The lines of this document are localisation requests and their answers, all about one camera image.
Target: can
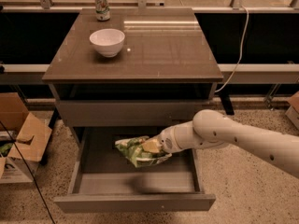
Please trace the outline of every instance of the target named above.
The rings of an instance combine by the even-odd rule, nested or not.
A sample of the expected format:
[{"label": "can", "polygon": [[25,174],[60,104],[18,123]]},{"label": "can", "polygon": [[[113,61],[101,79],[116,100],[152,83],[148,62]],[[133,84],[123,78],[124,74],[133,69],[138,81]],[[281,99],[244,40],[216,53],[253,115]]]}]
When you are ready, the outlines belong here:
[{"label": "can", "polygon": [[110,8],[107,0],[94,0],[96,19],[107,21],[110,19]]}]

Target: white bowl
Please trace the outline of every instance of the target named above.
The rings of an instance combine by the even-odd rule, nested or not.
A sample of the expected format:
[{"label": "white bowl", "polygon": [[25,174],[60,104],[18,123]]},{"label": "white bowl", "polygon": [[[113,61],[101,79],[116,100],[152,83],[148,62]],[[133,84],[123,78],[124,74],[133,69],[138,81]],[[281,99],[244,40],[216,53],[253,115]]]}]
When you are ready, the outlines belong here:
[{"label": "white bowl", "polygon": [[90,36],[94,49],[105,57],[114,57],[122,49],[125,35],[117,29],[101,29]]}]

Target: drawer front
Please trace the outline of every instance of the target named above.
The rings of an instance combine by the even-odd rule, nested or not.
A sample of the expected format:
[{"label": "drawer front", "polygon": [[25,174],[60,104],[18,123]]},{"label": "drawer front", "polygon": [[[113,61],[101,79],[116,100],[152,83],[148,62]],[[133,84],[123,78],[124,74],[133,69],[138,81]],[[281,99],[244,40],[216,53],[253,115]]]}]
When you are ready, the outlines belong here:
[{"label": "drawer front", "polygon": [[168,126],[191,120],[203,102],[60,101],[66,126]]},{"label": "drawer front", "polygon": [[208,211],[213,194],[70,195],[54,201],[66,213]]}]

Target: cardboard box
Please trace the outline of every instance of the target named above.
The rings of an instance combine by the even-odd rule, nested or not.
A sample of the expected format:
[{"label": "cardboard box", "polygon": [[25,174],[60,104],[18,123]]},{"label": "cardboard box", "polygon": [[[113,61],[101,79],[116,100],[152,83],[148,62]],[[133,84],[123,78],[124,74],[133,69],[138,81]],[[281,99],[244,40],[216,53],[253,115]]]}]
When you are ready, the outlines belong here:
[{"label": "cardboard box", "polygon": [[291,106],[287,110],[286,116],[297,127],[297,129],[299,129],[299,92],[288,99],[288,103]]},{"label": "cardboard box", "polygon": [[[8,130],[18,133],[15,145],[35,174],[50,139],[51,128],[28,111],[18,93],[0,93],[0,120]],[[33,181],[15,145],[7,157],[0,158],[0,183]]]}]

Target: terrazzo floor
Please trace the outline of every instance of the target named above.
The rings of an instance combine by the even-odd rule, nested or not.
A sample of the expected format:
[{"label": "terrazzo floor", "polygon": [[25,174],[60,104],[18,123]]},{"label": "terrazzo floor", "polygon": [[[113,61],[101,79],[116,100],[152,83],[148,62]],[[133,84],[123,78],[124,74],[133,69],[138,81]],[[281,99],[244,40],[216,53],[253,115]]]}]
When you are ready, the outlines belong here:
[{"label": "terrazzo floor", "polygon": [[[298,135],[285,111],[242,108],[231,118]],[[46,121],[51,115],[44,111],[34,114]],[[57,120],[47,149],[48,164],[40,166],[36,174],[56,223],[299,223],[299,179],[232,145],[198,150],[205,193],[216,195],[208,212],[65,214],[53,198],[66,195],[77,152],[71,132]],[[0,197],[0,223],[51,223],[34,184],[2,184]]]}]

